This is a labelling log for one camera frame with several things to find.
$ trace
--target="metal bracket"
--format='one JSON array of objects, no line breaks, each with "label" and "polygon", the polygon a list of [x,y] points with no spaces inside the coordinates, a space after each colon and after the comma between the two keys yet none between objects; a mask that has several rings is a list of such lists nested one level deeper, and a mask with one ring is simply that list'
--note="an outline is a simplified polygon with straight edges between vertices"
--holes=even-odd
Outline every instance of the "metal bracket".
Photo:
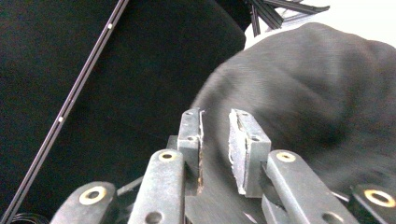
[{"label": "metal bracket", "polygon": [[299,155],[274,150],[265,172],[293,223],[358,223]]},{"label": "metal bracket", "polygon": [[182,224],[184,221],[183,154],[164,149],[151,156],[129,224]]},{"label": "metal bracket", "polygon": [[183,113],[177,137],[177,151],[183,153],[186,162],[186,196],[194,196],[203,188],[202,142],[204,129],[202,126],[202,111],[193,108]]},{"label": "metal bracket", "polygon": [[107,182],[92,182],[76,189],[56,212],[51,224],[102,224],[116,217],[116,188]]},{"label": "metal bracket", "polygon": [[238,192],[247,198],[261,198],[261,162],[266,161],[271,140],[248,112],[230,113],[229,157]]}]

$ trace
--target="metal plate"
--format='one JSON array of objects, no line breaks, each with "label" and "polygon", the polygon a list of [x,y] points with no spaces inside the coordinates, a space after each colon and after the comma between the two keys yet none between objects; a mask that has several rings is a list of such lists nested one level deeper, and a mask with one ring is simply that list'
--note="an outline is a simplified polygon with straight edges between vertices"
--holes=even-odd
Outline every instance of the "metal plate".
[{"label": "metal plate", "polygon": [[128,221],[181,224],[184,221],[184,160],[173,149],[154,153]]},{"label": "metal plate", "polygon": [[271,150],[271,140],[248,112],[230,113],[229,157],[238,192],[247,198],[261,198],[262,162]]},{"label": "metal plate", "polygon": [[193,108],[183,113],[177,138],[177,150],[186,162],[186,196],[197,195],[203,187],[202,141],[204,130],[202,112]]},{"label": "metal plate", "polygon": [[274,150],[265,170],[292,223],[358,223],[299,155]]}]

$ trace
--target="gray metal bar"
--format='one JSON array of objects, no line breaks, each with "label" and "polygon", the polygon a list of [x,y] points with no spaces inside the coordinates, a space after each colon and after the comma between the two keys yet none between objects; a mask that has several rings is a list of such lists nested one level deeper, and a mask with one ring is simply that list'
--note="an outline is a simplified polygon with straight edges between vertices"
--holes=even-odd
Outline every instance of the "gray metal bar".
[{"label": "gray metal bar", "polygon": [[183,154],[173,149],[157,151],[148,163],[128,224],[182,224],[183,221]]},{"label": "gray metal bar", "polygon": [[96,41],[95,46],[92,49],[90,56],[88,57],[87,62],[85,62],[78,78],[70,91],[69,95],[67,96],[66,100],[64,101],[64,105],[62,106],[58,116],[56,117],[55,121],[53,122],[49,133],[47,134],[41,148],[38,150],[32,165],[30,166],[28,172],[26,173],[25,178],[22,180],[20,187],[18,188],[14,198],[12,199],[11,204],[9,205],[7,211],[2,216],[0,223],[9,224],[14,218],[15,214],[18,212],[21,203],[26,196],[29,188],[31,187],[38,171],[41,168],[44,160],[47,158],[50,149],[57,138],[59,131],[62,129],[67,116],[69,115],[74,103],[76,102],[79,93],[81,92],[88,76],[91,73],[91,70],[96,64],[99,55],[101,54],[103,48],[107,40],[110,38],[111,33],[114,30],[119,18],[125,9],[126,5],[128,4],[129,0],[120,0],[116,7],[114,8],[108,22],[100,34],[98,40]]},{"label": "gray metal bar", "polygon": [[122,196],[126,193],[129,193],[131,191],[133,191],[134,189],[136,189],[143,181],[143,176],[140,176],[139,178],[137,178],[136,180],[132,181],[131,183],[123,186],[120,189],[117,189],[117,196]]},{"label": "gray metal bar", "polygon": [[271,29],[280,28],[283,18],[277,14],[273,7],[264,4],[260,0],[249,0],[249,2],[257,9],[257,14]]},{"label": "gray metal bar", "polygon": [[256,37],[257,35],[260,35],[260,22],[259,22],[259,15],[257,15],[257,8],[254,7],[253,5],[250,5],[250,10],[251,10],[251,27],[253,29],[253,35]]},{"label": "gray metal bar", "polygon": [[193,108],[183,113],[177,138],[177,150],[186,162],[186,195],[200,193],[203,185],[201,145],[203,141],[202,113]]},{"label": "gray metal bar", "polygon": [[177,150],[177,135],[169,136],[168,144],[166,145],[166,148],[172,148],[174,150]]},{"label": "gray metal bar", "polygon": [[261,198],[261,162],[267,161],[271,140],[248,112],[232,109],[229,144],[238,192],[247,198]]},{"label": "gray metal bar", "polygon": [[299,155],[272,151],[265,171],[293,223],[358,223]]}]

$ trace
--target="black cable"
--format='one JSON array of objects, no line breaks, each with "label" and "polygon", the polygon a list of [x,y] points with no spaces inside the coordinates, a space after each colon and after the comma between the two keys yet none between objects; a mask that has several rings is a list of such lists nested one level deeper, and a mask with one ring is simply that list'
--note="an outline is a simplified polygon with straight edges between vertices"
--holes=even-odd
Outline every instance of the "black cable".
[{"label": "black cable", "polygon": [[12,218],[12,222],[19,222],[19,221],[25,221],[25,222],[31,222],[34,224],[50,224],[50,222],[47,220],[46,217],[43,217],[39,214],[35,213],[20,213],[17,214],[14,218]]},{"label": "black cable", "polygon": [[114,8],[104,30],[100,34],[98,40],[96,41],[95,46],[93,47],[90,56],[88,57],[87,62],[85,62],[84,66],[82,67],[81,72],[78,75],[78,78],[70,91],[69,95],[67,96],[66,100],[64,101],[64,105],[61,108],[56,120],[53,122],[49,133],[47,134],[46,139],[44,140],[41,148],[38,150],[32,165],[30,166],[25,178],[22,180],[18,191],[16,192],[14,198],[12,199],[7,211],[3,214],[1,218],[2,224],[9,224],[11,223],[12,219],[14,218],[15,214],[18,212],[18,209],[21,206],[21,203],[26,196],[29,188],[32,186],[35,177],[37,176],[38,171],[41,168],[44,160],[47,158],[48,153],[54,143],[55,139],[57,138],[59,131],[62,129],[67,116],[69,115],[74,103],[76,102],[79,93],[81,92],[84,84],[90,75],[93,67],[96,64],[99,55],[102,53],[103,48],[105,47],[107,40],[110,38],[111,33],[114,30],[119,18],[125,9],[126,5],[128,4],[129,0],[120,0],[116,7]]}]

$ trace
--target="black background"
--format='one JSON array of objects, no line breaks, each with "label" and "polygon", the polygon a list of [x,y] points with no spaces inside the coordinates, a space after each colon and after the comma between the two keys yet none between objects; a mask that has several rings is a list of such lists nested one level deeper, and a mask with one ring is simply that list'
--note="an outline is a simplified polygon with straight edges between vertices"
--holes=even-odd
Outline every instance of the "black background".
[{"label": "black background", "polygon": [[[244,47],[248,10],[219,3],[129,3],[20,212],[51,217],[81,185],[144,173],[208,75]],[[116,4],[0,3],[1,214]]]}]

